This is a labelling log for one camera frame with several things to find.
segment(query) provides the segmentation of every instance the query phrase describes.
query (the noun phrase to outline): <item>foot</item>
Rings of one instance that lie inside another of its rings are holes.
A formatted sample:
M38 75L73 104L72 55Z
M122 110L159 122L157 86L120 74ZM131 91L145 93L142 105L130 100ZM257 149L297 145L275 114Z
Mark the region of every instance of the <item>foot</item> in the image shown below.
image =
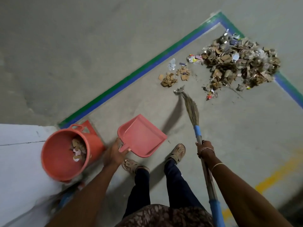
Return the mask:
M136 174L136 171L140 168L146 169L150 173L149 168L135 162L132 159L125 159L124 162L122 163L122 167L124 170L130 172L131 174Z
M185 146L183 144L179 143L172 150L170 156L167 158L166 161L168 161L169 159L174 159L176 161L176 164L178 164L184 155L185 155Z

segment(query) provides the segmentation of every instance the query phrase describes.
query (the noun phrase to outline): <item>brown patterned shirt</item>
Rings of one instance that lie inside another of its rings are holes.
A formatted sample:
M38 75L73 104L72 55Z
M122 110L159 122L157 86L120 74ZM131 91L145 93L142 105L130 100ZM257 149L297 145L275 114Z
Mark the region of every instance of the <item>brown patterned shirt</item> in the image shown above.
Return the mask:
M127 216L116 227L213 227L211 215L199 207L173 209L153 204Z

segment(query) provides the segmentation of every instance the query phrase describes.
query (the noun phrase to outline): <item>broom bristles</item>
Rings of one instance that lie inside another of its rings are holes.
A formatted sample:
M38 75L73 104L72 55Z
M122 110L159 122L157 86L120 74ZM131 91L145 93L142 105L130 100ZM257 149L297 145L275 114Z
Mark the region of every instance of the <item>broom bristles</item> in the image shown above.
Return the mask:
M183 94L186 110L193 126L199 126L199 111L196 103L186 94Z

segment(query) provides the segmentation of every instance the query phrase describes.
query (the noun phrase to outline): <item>broom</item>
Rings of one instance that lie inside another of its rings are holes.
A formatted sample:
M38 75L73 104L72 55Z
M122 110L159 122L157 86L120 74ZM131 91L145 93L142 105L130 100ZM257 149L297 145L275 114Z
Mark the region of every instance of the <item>broom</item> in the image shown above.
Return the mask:
M192 125L194 126L197 142L199 144L202 144L202 135L201 135L200 127L199 127L199 111L197 109L196 103L191 99L191 97L189 97L189 95L187 95L184 92L184 86L177 89L174 92L182 93L187 113L189 115ZM220 202L218 201L218 198L217 198L217 194L216 194L216 190L214 188L214 182L212 180L210 170L208 169L208 166L205 164L204 160L202 158L200 158L200 159L201 159L202 168L203 168L203 172L204 172L204 178L205 178L205 183L206 183L206 187L207 187L210 209L211 209L211 214L213 217L214 225L216 227L224 227L225 224L224 224L223 215L222 215L222 211L221 211L221 207L220 207Z

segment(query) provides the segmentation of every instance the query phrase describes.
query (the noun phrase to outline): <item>small trash pile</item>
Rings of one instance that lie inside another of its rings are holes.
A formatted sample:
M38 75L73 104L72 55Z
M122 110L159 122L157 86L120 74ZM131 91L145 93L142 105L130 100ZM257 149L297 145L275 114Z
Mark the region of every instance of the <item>small trash pile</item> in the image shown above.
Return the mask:
M207 86L210 89L209 95L213 94L211 90L230 85L237 77L244 79L238 85L238 91L250 89L265 81L271 82L280 67L275 49L261 48L257 42L248 38L231 35L229 30L214 40L212 45L204 48L200 56L213 72L210 85ZM192 63L200 61L199 55L189 55L187 60Z
M86 160L86 146L82 139L73 139L70 149L74 152L73 159L75 162Z
M175 83L178 82L177 76L180 75L181 80L184 81L184 80L189 79L190 73L191 73L190 70L186 67L185 64L182 63L181 68L177 70L176 74L167 72L165 77L164 77L164 75L161 74L161 75L159 75L158 79L161 80L161 85L163 87L171 87Z

